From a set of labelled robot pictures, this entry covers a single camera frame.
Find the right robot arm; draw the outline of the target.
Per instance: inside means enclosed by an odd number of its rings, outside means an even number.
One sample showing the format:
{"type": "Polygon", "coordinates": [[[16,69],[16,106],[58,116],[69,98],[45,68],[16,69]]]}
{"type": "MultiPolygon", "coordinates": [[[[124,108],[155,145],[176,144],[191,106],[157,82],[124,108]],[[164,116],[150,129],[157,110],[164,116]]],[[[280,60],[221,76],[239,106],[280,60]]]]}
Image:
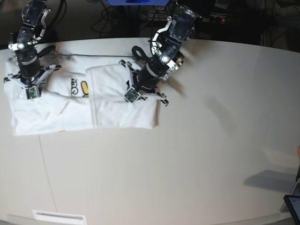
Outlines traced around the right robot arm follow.
{"type": "Polygon", "coordinates": [[[37,45],[46,34],[46,17],[51,13],[46,6],[45,0],[32,0],[22,10],[22,25],[16,35],[11,35],[8,49],[11,52],[12,60],[16,63],[19,71],[16,75],[9,74],[5,82],[16,83],[25,91],[38,92],[45,79],[54,71],[60,70],[61,65],[51,64],[44,67],[40,59],[55,50],[51,45],[41,51],[37,45]]]}

